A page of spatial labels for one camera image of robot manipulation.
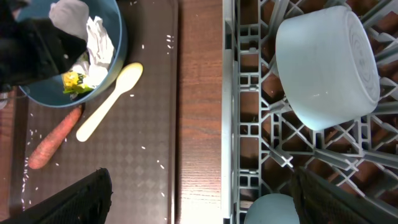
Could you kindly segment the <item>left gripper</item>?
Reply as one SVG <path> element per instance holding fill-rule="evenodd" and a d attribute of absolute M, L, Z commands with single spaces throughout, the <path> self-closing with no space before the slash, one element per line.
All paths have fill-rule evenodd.
<path fill-rule="evenodd" d="M 86 51 L 86 41 L 54 26 L 47 18 L 17 22 L 22 1 L 1 1 L 1 91 L 67 72 Z"/>

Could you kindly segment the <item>light blue rice bowl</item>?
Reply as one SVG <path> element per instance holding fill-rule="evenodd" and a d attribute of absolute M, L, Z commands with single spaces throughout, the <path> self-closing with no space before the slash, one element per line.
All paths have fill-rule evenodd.
<path fill-rule="evenodd" d="M 367 115 L 380 96 L 374 54 L 358 16 L 333 6 L 284 20 L 275 57 L 298 119 L 319 131 Z"/>

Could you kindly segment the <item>yellow snack wrapper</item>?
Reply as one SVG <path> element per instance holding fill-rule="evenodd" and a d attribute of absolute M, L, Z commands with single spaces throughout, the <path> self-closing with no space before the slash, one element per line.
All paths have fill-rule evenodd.
<path fill-rule="evenodd" d="M 93 90 L 93 85 L 90 85 L 89 67 L 89 56 L 85 52 L 68 72 L 62 74 L 63 92 L 78 95 Z"/>

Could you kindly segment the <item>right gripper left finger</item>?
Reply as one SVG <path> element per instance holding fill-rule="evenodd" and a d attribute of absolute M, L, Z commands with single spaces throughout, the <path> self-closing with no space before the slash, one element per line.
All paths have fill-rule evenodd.
<path fill-rule="evenodd" d="M 105 224 L 112 193 L 110 174 L 100 168 L 1 224 Z"/>

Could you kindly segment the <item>white tissue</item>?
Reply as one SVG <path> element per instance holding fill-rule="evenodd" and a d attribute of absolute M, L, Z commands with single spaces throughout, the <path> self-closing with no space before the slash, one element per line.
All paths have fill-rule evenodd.
<path fill-rule="evenodd" d="M 81 0 L 59 0 L 51 3 L 49 18 L 56 28 L 86 42 L 89 12 L 88 5 Z"/>
<path fill-rule="evenodd" d="M 89 56 L 90 85 L 97 88 L 108 74 L 114 55 L 114 45 L 99 16 L 88 18 L 86 23 L 88 33 L 87 51 Z"/>

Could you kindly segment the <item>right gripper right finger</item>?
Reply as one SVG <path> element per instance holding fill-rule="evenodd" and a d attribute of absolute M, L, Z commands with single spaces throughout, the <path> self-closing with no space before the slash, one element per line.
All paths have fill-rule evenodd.
<path fill-rule="evenodd" d="M 295 170 L 290 191 L 301 224 L 397 224 L 397 215 L 302 167 Z"/>

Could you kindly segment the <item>light blue plastic cup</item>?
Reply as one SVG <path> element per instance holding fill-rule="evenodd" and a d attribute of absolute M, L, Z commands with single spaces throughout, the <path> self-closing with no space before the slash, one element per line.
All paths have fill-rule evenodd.
<path fill-rule="evenodd" d="M 300 220 L 291 196 L 267 194 L 249 207 L 244 224 L 300 224 Z"/>

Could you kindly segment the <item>dark blue plate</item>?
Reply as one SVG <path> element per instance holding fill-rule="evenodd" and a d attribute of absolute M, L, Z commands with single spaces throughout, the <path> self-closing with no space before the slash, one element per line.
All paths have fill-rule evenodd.
<path fill-rule="evenodd" d="M 42 80 L 21 90 L 34 102 L 64 108 L 91 100 L 105 91 L 117 79 L 127 54 L 127 29 L 115 0 L 81 0 L 88 6 L 89 17 L 86 30 L 89 35 L 98 31 L 96 37 L 88 38 L 90 67 L 88 78 L 95 88 L 77 95 L 64 92 L 61 75 Z"/>

